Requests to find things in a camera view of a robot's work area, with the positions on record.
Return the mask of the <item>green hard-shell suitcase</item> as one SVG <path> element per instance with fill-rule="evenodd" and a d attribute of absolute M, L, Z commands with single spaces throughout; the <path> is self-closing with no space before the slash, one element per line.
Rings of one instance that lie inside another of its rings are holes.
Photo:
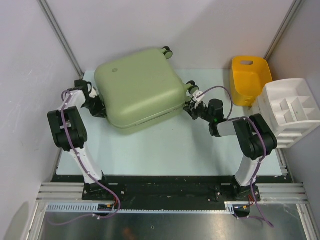
<path fill-rule="evenodd" d="M 148 48 L 101 64 L 94 72 L 108 123 L 130 135 L 179 115 L 193 82 L 183 83 L 168 46 Z"/>

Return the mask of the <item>yellow plastic basket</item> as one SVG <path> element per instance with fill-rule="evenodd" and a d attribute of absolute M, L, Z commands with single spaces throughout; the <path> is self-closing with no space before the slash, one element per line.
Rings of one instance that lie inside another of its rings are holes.
<path fill-rule="evenodd" d="M 250 107 L 273 81 L 268 62 L 258 56 L 235 56 L 231 61 L 229 85 L 232 101 L 241 107 Z"/>

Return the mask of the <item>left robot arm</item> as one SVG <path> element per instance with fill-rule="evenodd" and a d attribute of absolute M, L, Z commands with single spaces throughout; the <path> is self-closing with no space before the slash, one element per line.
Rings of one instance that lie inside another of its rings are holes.
<path fill-rule="evenodd" d="M 105 118 L 106 108 L 92 83 L 76 80 L 74 87 L 62 92 L 62 105 L 47 113 L 55 145 L 68 153 L 80 168 L 85 184 L 95 184 L 93 194 L 100 200 L 110 196 L 111 188 L 102 182 L 104 174 L 87 147 L 88 133 L 80 114 L 86 108 L 95 118 Z"/>

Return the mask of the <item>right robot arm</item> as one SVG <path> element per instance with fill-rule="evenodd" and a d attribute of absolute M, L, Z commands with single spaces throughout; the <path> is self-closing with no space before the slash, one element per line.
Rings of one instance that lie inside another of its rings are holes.
<path fill-rule="evenodd" d="M 200 118 L 208 122 L 211 136 L 237 138 L 243 157 L 238 171 L 224 193 L 242 201 L 252 191 L 262 161 L 278 146 L 277 138 L 269 125 L 261 114 L 226 119 L 223 102 L 219 99 L 210 100 L 208 105 L 202 101 L 196 105 L 194 100 L 188 100 L 183 110 L 193 120 Z"/>

